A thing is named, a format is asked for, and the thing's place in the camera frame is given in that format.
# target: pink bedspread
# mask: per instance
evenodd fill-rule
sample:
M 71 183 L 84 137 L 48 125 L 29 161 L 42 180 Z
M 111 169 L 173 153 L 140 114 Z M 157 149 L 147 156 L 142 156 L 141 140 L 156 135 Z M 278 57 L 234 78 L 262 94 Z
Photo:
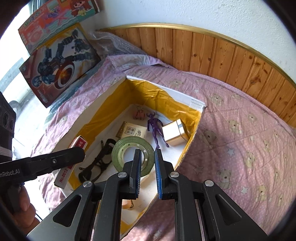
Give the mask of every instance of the pink bedspread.
M 221 81 L 182 72 L 149 56 L 107 58 L 103 67 L 56 113 L 33 155 L 50 152 L 77 117 L 121 76 L 131 75 L 206 103 L 194 141 L 178 171 L 215 181 L 266 233 L 285 214 L 296 192 L 296 136 L 272 111 Z M 62 200 L 45 175 L 43 195 Z M 123 239 L 174 240 L 173 201 L 156 201 Z

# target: white wall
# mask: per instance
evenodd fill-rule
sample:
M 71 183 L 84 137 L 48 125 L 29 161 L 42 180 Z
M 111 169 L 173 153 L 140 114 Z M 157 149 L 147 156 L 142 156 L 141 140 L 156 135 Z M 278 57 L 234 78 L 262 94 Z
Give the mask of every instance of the white wall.
M 296 45 L 262 0 L 97 0 L 86 29 L 133 23 L 177 23 L 212 30 L 258 50 L 296 82 Z

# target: robot toy box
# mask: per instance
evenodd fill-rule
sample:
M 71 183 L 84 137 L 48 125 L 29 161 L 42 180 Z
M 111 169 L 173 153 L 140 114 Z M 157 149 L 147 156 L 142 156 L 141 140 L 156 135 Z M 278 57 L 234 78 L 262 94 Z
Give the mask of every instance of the robot toy box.
M 95 0 L 49 0 L 19 28 L 29 54 L 59 32 L 98 12 Z
M 38 48 L 20 67 L 29 86 L 45 107 L 99 57 L 76 24 Z

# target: wooden headboard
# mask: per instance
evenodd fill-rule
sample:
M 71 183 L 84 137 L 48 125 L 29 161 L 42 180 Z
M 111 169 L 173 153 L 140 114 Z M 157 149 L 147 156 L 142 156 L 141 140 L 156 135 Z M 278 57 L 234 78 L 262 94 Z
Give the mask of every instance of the wooden headboard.
M 173 24 L 104 29 L 178 70 L 205 74 L 252 96 L 296 127 L 296 84 L 275 63 L 227 36 Z

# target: wood panel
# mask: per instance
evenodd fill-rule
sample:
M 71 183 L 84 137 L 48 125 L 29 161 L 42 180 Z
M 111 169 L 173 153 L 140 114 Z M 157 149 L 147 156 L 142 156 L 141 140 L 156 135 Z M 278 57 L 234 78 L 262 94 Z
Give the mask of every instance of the wood panel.
M 296 92 L 294 92 L 294 96 L 288 102 L 287 106 L 283 109 L 281 114 L 279 115 L 285 122 L 288 122 L 294 113 L 296 112 Z
M 271 66 L 262 59 L 255 57 L 242 91 L 257 98 L 271 72 Z
M 189 71 L 191 59 L 192 32 L 173 29 L 173 66 Z
M 292 116 L 292 118 L 287 122 L 290 126 L 296 127 L 296 112 Z
M 242 89 L 254 60 L 254 54 L 235 46 L 231 65 L 226 77 L 226 83 Z
M 118 29 L 118 30 L 115 30 L 115 34 L 116 34 L 118 37 L 120 37 L 120 38 L 122 38 L 122 39 L 128 41 L 128 36 L 126 35 L 126 29 L 125 29 L 125 28 L 124 28 L 124 29 Z
M 235 45 L 222 40 L 214 39 L 214 48 L 211 57 L 208 75 L 221 81 L 226 81 L 231 65 Z
M 207 74 L 209 71 L 214 37 L 204 34 L 192 34 L 192 48 L 189 71 Z
M 166 64 L 173 65 L 173 30 L 155 28 L 156 56 Z
M 140 38 L 139 28 L 127 28 L 126 35 L 130 43 L 141 48 L 141 38 Z
M 154 28 L 140 28 L 141 47 L 150 56 L 156 57 L 156 40 Z
M 277 93 L 269 108 L 277 115 L 282 114 L 294 94 L 295 88 L 293 88 L 289 81 L 285 80 L 283 86 Z
M 257 100 L 269 107 L 277 93 L 281 89 L 285 78 L 274 68 L 271 69 L 271 74 L 265 84 L 263 85 Z
M 172 28 L 112 30 L 151 56 L 183 71 L 224 81 L 296 127 L 296 88 L 259 56 L 226 40 Z

